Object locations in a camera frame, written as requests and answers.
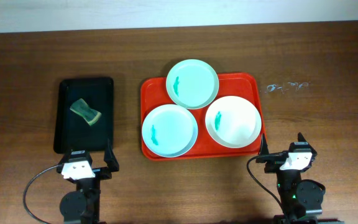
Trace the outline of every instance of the white wall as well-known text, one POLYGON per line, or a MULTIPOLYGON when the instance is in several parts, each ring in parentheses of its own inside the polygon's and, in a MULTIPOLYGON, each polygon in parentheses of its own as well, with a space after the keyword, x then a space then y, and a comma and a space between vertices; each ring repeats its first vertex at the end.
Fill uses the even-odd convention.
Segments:
POLYGON ((0 0, 0 32, 358 20, 358 0, 0 0))

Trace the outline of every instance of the black tray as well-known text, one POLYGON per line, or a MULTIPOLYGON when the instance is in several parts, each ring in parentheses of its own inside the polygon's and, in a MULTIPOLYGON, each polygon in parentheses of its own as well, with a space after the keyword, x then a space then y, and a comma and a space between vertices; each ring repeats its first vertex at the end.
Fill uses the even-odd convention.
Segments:
POLYGON ((104 151, 112 144, 113 92, 114 82, 107 77, 68 79, 60 83, 53 143, 56 153, 63 154, 71 149, 104 151), (102 114, 92 126, 70 110, 71 104, 80 98, 102 114))

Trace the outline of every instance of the round plate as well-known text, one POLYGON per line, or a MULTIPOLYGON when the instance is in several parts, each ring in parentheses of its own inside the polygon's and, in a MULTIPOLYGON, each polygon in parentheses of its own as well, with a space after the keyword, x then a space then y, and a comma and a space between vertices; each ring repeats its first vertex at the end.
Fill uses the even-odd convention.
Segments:
POLYGON ((178 105, 162 105, 144 119, 142 137, 146 146, 162 157, 177 157, 193 147, 198 127, 194 116, 178 105))
POLYGON ((169 97, 177 105, 200 109, 215 99, 219 90, 219 79, 210 65, 189 59, 177 63, 169 71, 166 85, 169 97))
POLYGON ((219 144, 240 148, 253 143, 262 128, 256 107, 238 96, 225 96, 209 106, 205 115, 209 135, 219 144))

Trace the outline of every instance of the wood grain surface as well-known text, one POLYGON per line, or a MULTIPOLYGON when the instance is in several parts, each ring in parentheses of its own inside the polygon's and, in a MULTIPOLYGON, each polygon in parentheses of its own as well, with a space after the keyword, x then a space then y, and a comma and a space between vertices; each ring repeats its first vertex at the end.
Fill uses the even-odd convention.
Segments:
MULTIPOLYGON (((253 75, 270 150, 287 150, 301 131, 319 153, 303 178, 327 188, 320 217, 358 223, 358 22, 0 34, 0 223, 35 223, 22 192, 61 159, 52 149, 58 84, 97 76, 115 81, 114 152, 121 165, 101 183, 102 220, 254 223, 280 214, 248 175, 250 157, 152 162, 141 153, 140 85, 186 58, 219 73, 253 75)), ((95 167, 104 165, 103 153, 92 157, 95 167)), ((276 192, 276 177, 263 168, 251 165, 276 192)), ((31 186, 29 207, 61 223, 60 200, 74 189, 49 172, 31 186)))

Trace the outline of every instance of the green sticker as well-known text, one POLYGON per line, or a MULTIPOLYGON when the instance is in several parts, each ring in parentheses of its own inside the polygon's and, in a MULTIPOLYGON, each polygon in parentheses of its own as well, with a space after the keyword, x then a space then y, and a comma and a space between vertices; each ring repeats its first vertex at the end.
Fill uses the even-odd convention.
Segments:
POLYGON ((222 118, 222 114, 219 111, 217 113, 217 115, 215 116, 215 129, 216 129, 216 131, 219 131, 219 126, 221 125, 221 118, 222 118))
POLYGON ((175 91, 175 94, 177 96, 179 96, 178 85, 179 85, 179 77, 177 77, 177 79, 175 80, 175 83, 173 84, 173 91, 175 91))
POLYGON ((158 146, 158 141, 157 139, 155 138, 155 128, 154 128, 154 125, 152 126, 152 141, 153 143, 158 146))

